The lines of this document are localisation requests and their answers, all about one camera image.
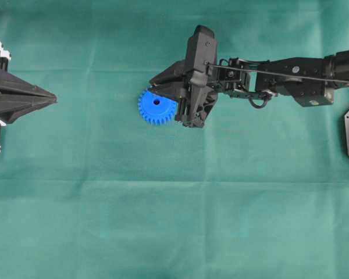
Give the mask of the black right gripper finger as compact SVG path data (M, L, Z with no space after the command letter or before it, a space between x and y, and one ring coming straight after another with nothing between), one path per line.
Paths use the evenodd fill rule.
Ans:
M187 86L186 74L184 73L185 60L179 60L174 62L164 71L160 72L149 83L152 87L158 87L160 85L180 84L181 86Z
M182 81L171 81L164 84L151 84L151 92L158 96L162 96L173 101L186 98L189 85Z

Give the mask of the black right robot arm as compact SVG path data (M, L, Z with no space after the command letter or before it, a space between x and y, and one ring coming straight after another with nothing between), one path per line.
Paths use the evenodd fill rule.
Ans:
M217 59L214 32L202 25L188 39L186 56L150 80L149 91L177 102L176 121L202 128L218 95L246 99L264 108L278 95L302 107L332 105L335 90L349 87L349 51L324 58L254 62Z

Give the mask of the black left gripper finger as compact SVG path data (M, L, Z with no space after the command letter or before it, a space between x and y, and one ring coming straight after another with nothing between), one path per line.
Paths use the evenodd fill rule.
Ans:
M0 120L12 124L18 118L54 103L55 96L0 94Z
M37 85L30 84L17 76L14 76L0 69L0 90L24 94L30 96L39 96L56 100L56 96Z

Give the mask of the right-arm black gripper body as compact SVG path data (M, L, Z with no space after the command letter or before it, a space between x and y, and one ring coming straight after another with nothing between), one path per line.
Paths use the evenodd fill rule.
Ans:
M206 118L218 100L218 94L209 81L213 75L212 65L217 60L218 43L214 32L198 25L188 39L184 62L184 86L187 95L175 117L185 127L203 128Z

